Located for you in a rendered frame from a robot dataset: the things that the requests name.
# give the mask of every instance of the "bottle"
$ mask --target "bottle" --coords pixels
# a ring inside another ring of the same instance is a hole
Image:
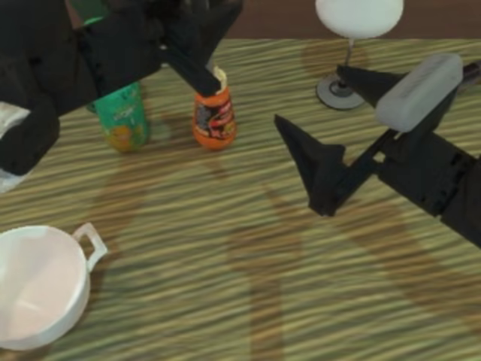
[[[96,17],[86,25],[99,21]],[[120,153],[139,150],[150,137],[146,121],[141,86],[138,82],[124,86],[92,104],[107,143]]]
[[[221,89],[216,95],[203,97],[195,95],[192,131],[195,140],[210,150],[221,150],[229,146],[237,134],[231,94],[227,85],[227,76],[215,66],[214,76],[219,79]]]

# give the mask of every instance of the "metal lamp base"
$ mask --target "metal lamp base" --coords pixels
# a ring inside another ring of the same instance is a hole
[[[341,84],[336,74],[321,79],[317,84],[316,94],[325,106],[338,111],[348,111],[365,103],[353,90]]]

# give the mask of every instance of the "lamp shade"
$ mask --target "lamp shade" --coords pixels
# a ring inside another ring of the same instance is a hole
[[[316,0],[321,22],[332,32],[351,39],[376,38],[401,19],[404,0]]]

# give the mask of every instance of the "table surface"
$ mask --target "table surface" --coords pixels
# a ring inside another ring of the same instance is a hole
[[[274,114],[345,144],[347,159],[383,130],[367,105],[338,112],[315,97],[345,49],[223,42],[239,133],[222,152],[195,143],[193,93],[168,68],[143,81],[153,141],[140,153],[111,150],[84,109],[62,119],[57,145],[0,199],[1,231],[92,222],[110,254],[74,330],[0,360],[479,360],[474,246],[376,179],[335,218],[307,209]],[[442,51],[481,59],[476,41],[375,40],[352,64],[402,72]],[[439,130],[476,155],[480,96],[460,95]]]

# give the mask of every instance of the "green bottle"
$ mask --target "green bottle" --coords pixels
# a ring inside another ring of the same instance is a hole
[[[85,25],[101,20],[96,17]],[[136,82],[93,102],[105,139],[119,152],[132,152],[147,143],[150,128],[145,118],[141,85]]]

